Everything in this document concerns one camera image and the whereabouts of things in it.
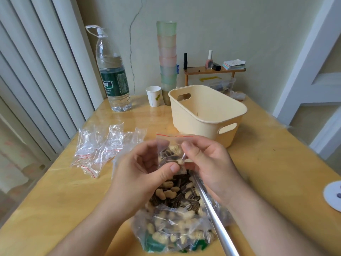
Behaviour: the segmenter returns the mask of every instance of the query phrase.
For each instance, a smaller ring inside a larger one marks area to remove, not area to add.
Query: silver handle
[[[208,214],[211,217],[211,221],[213,224],[213,227],[215,229],[216,235],[218,236],[218,239],[221,243],[221,246],[223,247],[224,253],[227,256],[239,256],[236,247],[234,246],[231,238],[229,237],[228,233],[226,232],[226,229],[224,228],[223,224],[221,223],[220,219],[218,218],[218,215],[213,209],[213,206],[211,205],[210,200],[206,196],[206,193],[203,189],[203,185],[198,177],[198,175],[194,172],[190,172],[190,174],[193,176],[194,184],[198,188],[200,197],[205,203],[205,206],[207,208]]]

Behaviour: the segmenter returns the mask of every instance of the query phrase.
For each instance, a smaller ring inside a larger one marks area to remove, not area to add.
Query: large plastic bottle
[[[129,86],[118,47],[113,41],[109,40],[108,35],[99,26],[90,25],[86,26],[86,28],[87,30],[88,28],[97,29],[97,66],[100,70],[111,109],[113,111],[127,111],[131,108]]]

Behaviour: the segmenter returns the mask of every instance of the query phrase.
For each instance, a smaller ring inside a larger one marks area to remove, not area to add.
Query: white paper cup
[[[149,86],[146,88],[149,105],[151,107],[160,106],[161,101],[161,87],[160,86]]]

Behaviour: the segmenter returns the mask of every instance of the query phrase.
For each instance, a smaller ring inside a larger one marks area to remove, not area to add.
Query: green label
[[[116,73],[101,72],[101,77],[108,96],[117,97],[125,95],[129,92],[125,70]]]

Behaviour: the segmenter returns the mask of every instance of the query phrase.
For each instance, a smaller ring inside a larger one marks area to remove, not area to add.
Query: person's left hand
[[[180,169],[177,163],[170,162],[157,170],[158,142],[164,140],[154,139],[137,145],[121,158],[115,169],[101,208],[122,222],[142,208],[154,191]]]

